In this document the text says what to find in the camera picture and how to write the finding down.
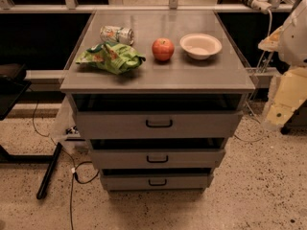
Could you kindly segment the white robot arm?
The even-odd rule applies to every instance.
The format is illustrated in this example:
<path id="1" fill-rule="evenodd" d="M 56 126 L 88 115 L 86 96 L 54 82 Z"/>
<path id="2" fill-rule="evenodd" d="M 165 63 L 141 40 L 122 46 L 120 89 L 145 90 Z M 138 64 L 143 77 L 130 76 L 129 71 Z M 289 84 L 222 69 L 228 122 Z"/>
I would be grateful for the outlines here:
<path id="1" fill-rule="evenodd" d="M 269 127 L 283 127 L 307 101 L 307 0 L 302 0 L 258 48 L 277 52 L 279 59 L 289 65 L 280 77 L 264 120 Z"/>

